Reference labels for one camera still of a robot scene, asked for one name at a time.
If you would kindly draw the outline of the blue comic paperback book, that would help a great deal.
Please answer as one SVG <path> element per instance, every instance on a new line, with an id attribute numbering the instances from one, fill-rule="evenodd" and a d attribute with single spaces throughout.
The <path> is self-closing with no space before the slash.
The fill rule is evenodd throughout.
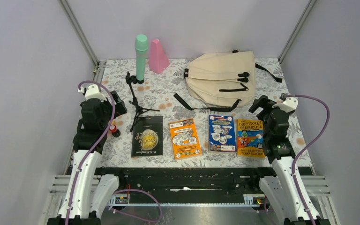
<path id="1" fill-rule="evenodd" d="M 236 137 L 233 116 L 208 116 L 209 151 L 236 153 Z"/>

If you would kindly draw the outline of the beige canvas backpack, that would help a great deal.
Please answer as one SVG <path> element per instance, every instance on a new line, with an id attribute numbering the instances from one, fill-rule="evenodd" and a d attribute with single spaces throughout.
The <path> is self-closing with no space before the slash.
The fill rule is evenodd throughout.
<path id="1" fill-rule="evenodd" d="M 231 112 L 254 100 L 256 69 L 282 82 L 282 78 L 255 62 L 252 51 L 237 50 L 206 53 L 196 58 L 184 70 L 184 79 L 190 96 L 209 104 L 208 110 Z"/>

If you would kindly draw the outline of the pink plastic cone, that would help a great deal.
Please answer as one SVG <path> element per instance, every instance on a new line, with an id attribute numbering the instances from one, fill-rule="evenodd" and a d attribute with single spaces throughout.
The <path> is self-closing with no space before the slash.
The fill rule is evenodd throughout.
<path id="1" fill-rule="evenodd" d="M 150 44 L 149 68 L 154 73 L 160 74 L 169 67 L 169 59 L 159 39 L 155 38 Z"/>

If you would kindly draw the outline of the yellow treehouse paperback book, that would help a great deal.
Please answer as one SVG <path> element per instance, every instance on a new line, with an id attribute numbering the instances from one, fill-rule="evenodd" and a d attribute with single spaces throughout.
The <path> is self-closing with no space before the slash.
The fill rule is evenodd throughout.
<path id="1" fill-rule="evenodd" d="M 264 158 L 263 122 L 261 120 L 237 119 L 237 155 Z"/>

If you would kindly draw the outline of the mint green microphone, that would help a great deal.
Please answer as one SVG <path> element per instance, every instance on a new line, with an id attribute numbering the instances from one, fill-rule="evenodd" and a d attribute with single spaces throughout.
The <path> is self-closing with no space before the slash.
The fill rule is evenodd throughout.
<path id="1" fill-rule="evenodd" d="M 137 35 L 135 39 L 137 83 L 144 83 L 145 64 L 146 64 L 148 48 L 149 48 L 149 43 L 147 36 L 144 34 Z"/>

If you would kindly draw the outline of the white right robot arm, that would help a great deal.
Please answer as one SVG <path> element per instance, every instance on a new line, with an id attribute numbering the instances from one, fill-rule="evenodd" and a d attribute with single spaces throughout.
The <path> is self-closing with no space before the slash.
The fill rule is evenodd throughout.
<path id="1" fill-rule="evenodd" d="M 264 193 L 279 222 L 284 225 L 328 225 L 330 221 L 320 216 L 314 207 L 302 181 L 296 154 L 287 137 L 290 115 L 298 106 L 299 95 L 285 94 L 281 103 L 262 95 L 255 99 L 249 109 L 253 113 L 262 110 L 257 118 L 262 121 L 262 149 L 274 176 L 257 175 L 250 180 L 256 193 Z"/>

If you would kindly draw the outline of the orange comic paperback book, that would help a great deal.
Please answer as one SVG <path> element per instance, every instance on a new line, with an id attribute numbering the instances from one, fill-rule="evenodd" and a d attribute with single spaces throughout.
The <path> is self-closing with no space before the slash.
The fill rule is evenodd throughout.
<path id="1" fill-rule="evenodd" d="M 169 132 L 175 160 L 202 155 L 203 151 L 193 118 L 170 122 Z"/>

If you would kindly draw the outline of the black moon paperback book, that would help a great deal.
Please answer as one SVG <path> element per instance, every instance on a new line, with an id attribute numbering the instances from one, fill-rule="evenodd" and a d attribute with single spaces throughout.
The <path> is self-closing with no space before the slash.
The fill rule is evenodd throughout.
<path id="1" fill-rule="evenodd" d="M 132 158 L 163 155 L 163 116 L 139 117 L 132 135 Z"/>

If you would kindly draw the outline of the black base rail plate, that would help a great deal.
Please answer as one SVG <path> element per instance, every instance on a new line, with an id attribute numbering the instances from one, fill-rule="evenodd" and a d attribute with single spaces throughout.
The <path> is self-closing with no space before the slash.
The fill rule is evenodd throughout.
<path id="1" fill-rule="evenodd" d="M 243 203 L 244 194 L 262 194 L 260 178 L 276 175 L 270 167 L 100 167 L 94 176 L 107 174 L 119 177 L 120 188 L 144 190 L 160 204 Z"/>

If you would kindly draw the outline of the black mini tripod stand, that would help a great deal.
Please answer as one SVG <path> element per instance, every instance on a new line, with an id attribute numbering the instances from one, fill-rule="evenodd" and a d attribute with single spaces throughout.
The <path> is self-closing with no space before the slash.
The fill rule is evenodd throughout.
<path id="1" fill-rule="evenodd" d="M 135 92 L 132 87 L 132 84 L 138 83 L 138 80 L 135 75 L 130 75 L 130 72 L 127 71 L 125 80 L 126 80 L 127 85 L 129 86 L 131 94 L 132 94 L 132 101 L 129 100 L 129 103 L 135 107 L 135 116 L 134 116 L 133 123 L 132 123 L 131 129 L 130 129 L 130 132 L 133 132 L 133 129 L 134 129 L 135 125 L 137 124 L 138 118 L 140 117 L 140 115 L 142 115 L 148 111 L 159 112 L 160 110 L 143 108 L 138 104 L 138 99 L 135 96 Z"/>

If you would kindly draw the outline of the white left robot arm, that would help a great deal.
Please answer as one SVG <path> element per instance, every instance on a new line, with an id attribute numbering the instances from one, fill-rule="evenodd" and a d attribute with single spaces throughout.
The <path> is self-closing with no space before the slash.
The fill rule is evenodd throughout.
<path id="1" fill-rule="evenodd" d="M 49 225 L 99 225 L 101 215 L 112 193 L 125 190 L 127 181 L 120 175 L 103 175 L 94 193 L 92 182 L 103 146 L 107 140 L 106 128 L 111 118 L 126 114 L 127 109 L 115 91 L 109 99 L 93 97 L 81 102 L 82 117 L 73 139 L 73 167 L 64 202 L 58 215 L 47 220 Z"/>

